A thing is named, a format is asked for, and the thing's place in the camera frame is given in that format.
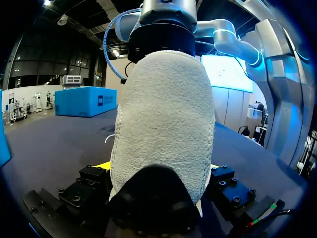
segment black cable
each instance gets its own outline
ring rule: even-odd
[[[238,134],[240,134],[240,130],[241,130],[242,128],[244,128],[244,127],[247,128],[245,125],[243,125],[242,127],[239,128]]]
[[[244,237],[250,232],[252,232],[254,229],[258,228],[259,226],[263,225],[265,222],[268,222],[272,219],[275,219],[276,217],[283,216],[283,215],[294,215],[296,213],[296,210],[294,209],[286,209],[282,210],[276,214],[268,215],[264,217],[263,219],[259,220],[258,222],[251,224],[249,226],[246,226],[246,228],[243,230],[242,233],[230,235],[228,237]]]
[[[239,60],[234,56],[234,58],[236,59],[236,61],[238,62],[238,64],[240,65],[240,67],[242,68],[242,71],[244,72],[244,74],[248,77],[248,79],[250,79],[250,80],[252,80],[249,76],[248,76],[248,74],[244,71],[244,69],[243,69],[243,67],[242,67],[242,65],[241,65],[241,63],[239,62]]]
[[[128,68],[128,66],[129,66],[130,64],[132,64],[132,62],[130,62],[129,64],[127,64],[127,66],[126,66],[125,69],[124,69],[125,76],[127,76],[127,77],[129,77],[129,76],[127,75],[127,68]]]

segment white robot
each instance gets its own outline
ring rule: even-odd
[[[51,101],[53,101],[53,94],[50,91],[46,92],[46,106],[45,109],[52,109],[53,108],[53,104],[51,103]]]
[[[41,103],[41,92],[37,92],[37,94],[34,96],[36,101],[36,108],[35,111],[38,113],[42,110],[42,103]]]

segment blue panel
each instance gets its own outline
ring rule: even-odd
[[[253,93],[253,81],[245,75],[245,62],[238,61],[229,56],[202,56],[211,86]]]
[[[105,88],[89,87],[90,115],[94,116],[117,107],[117,91]]]
[[[0,102],[2,101],[2,90],[0,90]],[[2,112],[2,102],[0,103],[0,112]],[[0,121],[0,166],[10,160],[10,151],[6,141],[3,120]]]
[[[60,116],[93,117],[116,108],[117,91],[105,88],[73,88],[55,93],[55,112]]]

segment blue crate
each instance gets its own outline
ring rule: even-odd
[[[60,116],[93,117],[117,107],[117,91],[83,87],[55,93],[55,112]]]

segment black table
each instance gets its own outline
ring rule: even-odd
[[[51,116],[7,134],[12,159],[2,168],[4,178],[18,204],[29,191],[45,188],[57,197],[79,176],[79,170],[110,160],[112,143],[105,139],[114,134],[116,110],[93,118]],[[271,152],[236,132],[216,124],[212,163],[227,164],[248,188],[257,191],[257,200],[266,195],[285,201],[295,208],[306,182]],[[274,233],[285,222],[277,218],[268,228]],[[219,216],[225,232],[230,223]]]

